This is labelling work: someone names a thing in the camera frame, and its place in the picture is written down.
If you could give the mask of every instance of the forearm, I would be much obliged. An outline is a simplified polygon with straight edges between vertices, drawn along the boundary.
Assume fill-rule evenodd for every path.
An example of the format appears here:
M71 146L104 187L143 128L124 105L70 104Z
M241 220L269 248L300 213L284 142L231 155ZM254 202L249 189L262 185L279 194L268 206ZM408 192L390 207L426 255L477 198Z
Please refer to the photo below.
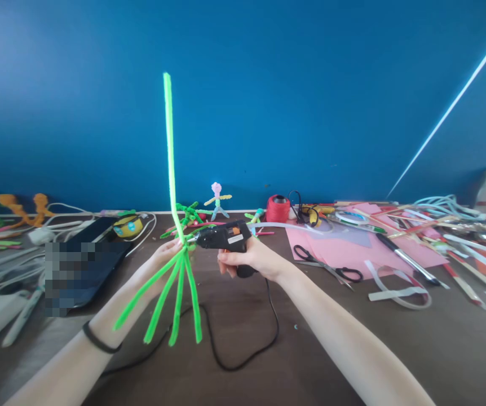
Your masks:
M91 331L106 345L118 347L161 286L153 286L136 305L124 326L113 331L115 321L134 297L138 283L125 284L90 321ZM113 355L96 348L80 331L7 405L80 405Z
M434 405L403 363L292 264L279 284L367 406Z

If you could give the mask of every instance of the pixelated area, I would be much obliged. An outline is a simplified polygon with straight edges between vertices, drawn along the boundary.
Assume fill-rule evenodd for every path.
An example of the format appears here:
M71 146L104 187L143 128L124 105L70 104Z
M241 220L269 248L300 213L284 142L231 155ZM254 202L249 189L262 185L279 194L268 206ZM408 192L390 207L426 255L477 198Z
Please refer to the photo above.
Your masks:
M63 317L89 303L129 247L129 242L46 244L46 316Z

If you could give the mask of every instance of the blue wall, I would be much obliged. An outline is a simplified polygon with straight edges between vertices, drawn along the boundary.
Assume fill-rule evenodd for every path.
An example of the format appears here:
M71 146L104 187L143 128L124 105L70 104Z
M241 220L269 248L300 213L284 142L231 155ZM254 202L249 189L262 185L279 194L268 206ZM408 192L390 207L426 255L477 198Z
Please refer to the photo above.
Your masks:
M0 192L167 210L168 71L180 202L384 198L485 52L480 0L0 0Z
M474 201L486 170L486 65L401 180L392 198L454 193Z

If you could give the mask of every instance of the pink paper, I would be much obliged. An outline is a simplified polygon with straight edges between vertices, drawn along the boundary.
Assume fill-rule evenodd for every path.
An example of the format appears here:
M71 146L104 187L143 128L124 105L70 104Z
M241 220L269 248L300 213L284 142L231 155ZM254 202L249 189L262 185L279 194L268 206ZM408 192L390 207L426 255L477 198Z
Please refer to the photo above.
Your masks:
M373 214L380 211L380 208L377 205L368 203L358 204L355 207L367 214ZM380 220L395 226L395 222L387 218L385 215L380 216ZM378 227L383 227L379 223L374 224ZM373 262L377 268L380 266L390 266L393 269L404 271L410 275L413 274L412 267L381 243L373 233L370 233L369 235L371 248L366 248L340 239L315 240L310 238L306 231L286 229L286 233L288 234L294 259L301 259L293 252L294 245L299 244L313 254L316 259L327 263L331 267L347 267L359 270L363 273L364 279L371 279L373 277L365 265L365 260L367 259ZM409 237L399 237L394 241L399 248L414 258L414 260L424 268L447 263L447 260L444 257L433 250L418 244Z

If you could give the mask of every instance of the hot glue gun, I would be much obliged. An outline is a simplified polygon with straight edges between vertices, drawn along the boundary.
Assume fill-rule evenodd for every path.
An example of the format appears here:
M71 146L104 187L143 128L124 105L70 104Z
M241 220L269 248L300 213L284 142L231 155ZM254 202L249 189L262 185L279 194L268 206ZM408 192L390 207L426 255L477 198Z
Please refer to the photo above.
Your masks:
M198 231L188 242L196 242L202 248L223 249L226 252L247 252L246 241L253 235L244 220L226 223ZM249 265L239 265L237 275L241 278L252 276L256 270Z

